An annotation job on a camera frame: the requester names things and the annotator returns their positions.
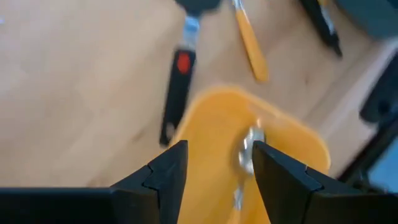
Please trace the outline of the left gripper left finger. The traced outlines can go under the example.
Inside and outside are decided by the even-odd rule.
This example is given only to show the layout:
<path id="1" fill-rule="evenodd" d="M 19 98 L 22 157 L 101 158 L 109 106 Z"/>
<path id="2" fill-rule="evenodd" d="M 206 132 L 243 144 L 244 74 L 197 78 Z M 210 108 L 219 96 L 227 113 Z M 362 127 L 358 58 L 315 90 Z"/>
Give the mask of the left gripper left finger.
<path id="1" fill-rule="evenodd" d="M 177 224 L 187 167 L 183 140 L 112 185 L 117 224 Z"/>

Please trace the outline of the slotted turner steel neck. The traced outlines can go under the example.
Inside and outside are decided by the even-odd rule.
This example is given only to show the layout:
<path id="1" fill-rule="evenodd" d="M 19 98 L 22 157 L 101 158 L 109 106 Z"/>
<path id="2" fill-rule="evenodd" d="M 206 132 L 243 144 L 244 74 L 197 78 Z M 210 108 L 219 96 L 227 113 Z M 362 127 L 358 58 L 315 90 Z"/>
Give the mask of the slotted turner steel neck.
<path id="1" fill-rule="evenodd" d="M 197 59 L 196 46 L 203 14 L 215 11 L 221 0 L 174 0 L 185 12 L 182 38 L 175 48 L 160 127 L 159 144 L 167 147 L 183 117 Z"/>

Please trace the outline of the yellow plastic bin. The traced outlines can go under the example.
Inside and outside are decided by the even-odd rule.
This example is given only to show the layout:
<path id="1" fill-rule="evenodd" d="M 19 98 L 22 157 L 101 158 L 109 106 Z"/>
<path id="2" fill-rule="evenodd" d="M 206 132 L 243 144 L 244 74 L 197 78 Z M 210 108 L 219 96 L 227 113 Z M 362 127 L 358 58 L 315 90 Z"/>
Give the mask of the yellow plastic bin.
<path id="1" fill-rule="evenodd" d="M 234 191 L 243 172 L 237 152 L 251 126 L 259 125 L 272 147 L 327 174 L 324 140 L 299 120 L 235 86 L 201 92 L 172 140 L 188 142 L 188 166 L 178 224 L 271 224 L 256 181 L 247 177 L 240 212 Z"/>

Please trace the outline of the steel spoon wooden handle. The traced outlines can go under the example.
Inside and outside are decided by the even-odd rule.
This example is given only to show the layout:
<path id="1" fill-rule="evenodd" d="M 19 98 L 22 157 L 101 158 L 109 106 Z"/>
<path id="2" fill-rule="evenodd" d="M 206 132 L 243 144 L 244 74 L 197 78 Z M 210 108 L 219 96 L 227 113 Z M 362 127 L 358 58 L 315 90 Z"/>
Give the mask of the steel spoon wooden handle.
<path id="1" fill-rule="evenodd" d="M 246 15 L 243 2 L 242 0 L 232 0 L 232 2 L 241 38 L 246 49 L 254 78 L 258 82 L 266 82 L 269 77 L 266 59 L 262 54 L 262 50 L 259 46 L 252 25 Z"/>
<path id="2" fill-rule="evenodd" d="M 261 120 L 248 127 L 238 145 L 231 153 L 231 165 L 237 175 L 238 186 L 233 192 L 233 206 L 227 224 L 239 224 L 244 201 L 245 182 L 254 175 L 252 163 L 252 150 L 255 141 L 266 141 L 265 132 Z"/>

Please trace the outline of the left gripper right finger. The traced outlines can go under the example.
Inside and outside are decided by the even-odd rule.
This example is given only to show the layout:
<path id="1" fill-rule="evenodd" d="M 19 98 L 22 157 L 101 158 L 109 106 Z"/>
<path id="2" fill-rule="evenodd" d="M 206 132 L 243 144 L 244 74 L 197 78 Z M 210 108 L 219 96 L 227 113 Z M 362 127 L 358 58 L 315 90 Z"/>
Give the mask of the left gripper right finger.
<path id="1" fill-rule="evenodd" d="M 360 191 L 256 141 L 252 162 L 271 224 L 360 224 Z"/>

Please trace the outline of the grey-blue plastic bin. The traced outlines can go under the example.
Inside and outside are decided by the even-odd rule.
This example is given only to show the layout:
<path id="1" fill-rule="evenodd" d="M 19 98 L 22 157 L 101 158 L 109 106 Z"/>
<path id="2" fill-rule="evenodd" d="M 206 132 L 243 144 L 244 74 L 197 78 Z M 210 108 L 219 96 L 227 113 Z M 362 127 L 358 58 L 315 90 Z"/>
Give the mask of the grey-blue plastic bin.
<path id="1" fill-rule="evenodd" d="M 398 37 L 398 0 L 335 0 L 348 17 L 375 39 Z"/>

